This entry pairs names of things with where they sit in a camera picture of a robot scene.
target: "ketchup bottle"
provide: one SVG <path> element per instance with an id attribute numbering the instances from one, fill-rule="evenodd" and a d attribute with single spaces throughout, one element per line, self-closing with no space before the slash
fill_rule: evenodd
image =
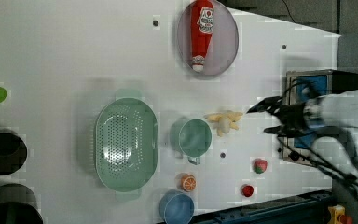
<path id="1" fill-rule="evenodd" d="M 203 71 L 213 32 L 213 5 L 208 0 L 197 0 L 191 8 L 191 56 L 196 72 Z"/>

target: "colander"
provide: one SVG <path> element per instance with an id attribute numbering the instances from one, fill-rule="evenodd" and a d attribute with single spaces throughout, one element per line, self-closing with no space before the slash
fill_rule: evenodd
<path id="1" fill-rule="evenodd" d="M 135 98 L 115 100 L 96 123 L 96 168 L 110 189 L 142 187 L 157 167 L 158 125 L 152 109 Z"/>

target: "blue panel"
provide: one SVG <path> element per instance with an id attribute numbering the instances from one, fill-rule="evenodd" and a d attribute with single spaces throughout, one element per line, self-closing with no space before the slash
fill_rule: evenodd
<path id="1" fill-rule="evenodd" d="M 312 83 L 312 86 L 316 91 L 321 95 L 327 94 L 327 76 L 305 76 L 305 77 L 297 77 L 298 81 L 306 80 Z M 309 97 L 304 94 L 303 90 L 306 88 L 307 85 L 301 84 L 296 86 L 296 94 L 298 96 L 298 99 L 301 102 L 306 102 L 309 100 Z M 307 146 L 304 146 L 298 139 L 295 138 L 295 144 L 294 147 L 297 148 L 308 148 L 312 144 L 312 142 L 315 140 L 316 134 L 310 134 L 303 137 L 300 137 L 300 139 L 307 144 Z"/>

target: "green mug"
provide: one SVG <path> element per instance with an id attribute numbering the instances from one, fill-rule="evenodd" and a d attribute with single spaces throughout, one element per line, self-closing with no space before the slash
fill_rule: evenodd
<path id="1" fill-rule="evenodd" d="M 208 151 L 212 142 L 209 125 L 201 119 L 179 119 L 171 128 L 172 146 L 188 156 L 194 165 L 200 164 L 200 156 Z"/>

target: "white surface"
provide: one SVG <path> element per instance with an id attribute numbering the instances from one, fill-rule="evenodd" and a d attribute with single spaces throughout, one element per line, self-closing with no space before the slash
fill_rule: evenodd
<path id="1" fill-rule="evenodd" d="M 240 129 L 222 138 L 213 130 L 199 166 L 172 150 L 168 133 L 179 117 L 246 111 L 280 94 L 287 70 L 337 66 L 338 35 L 235 12 L 236 61 L 214 79 L 194 76 L 173 44 L 175 21 L 188 3 L 0 1 L 0 86 L 9 91 L 0 105 L 0 129 L 16 131 L 30 151 L 25 166 L 1 176 L 0 185 L 31 188 L 45 223 L 161 221 L 159 199 L 184 172 L 198 180 L 190 193 L 197 214 L 331 187 L 331 179 L 314 169 L 278 159 L 273 136 L 262 133 L 276 120 L 265 114 L 245 115 Z M 92 159 L 95 120 L 124 87 L 144 94 L 159 132 L 158 169 L 140 198 L 130 201 L 101 183 Z M 268 161 L 262 175 L 251 172 L 256 158 Z M 254 185 L 255 195 L 242 197 L 242 184 Z"/>

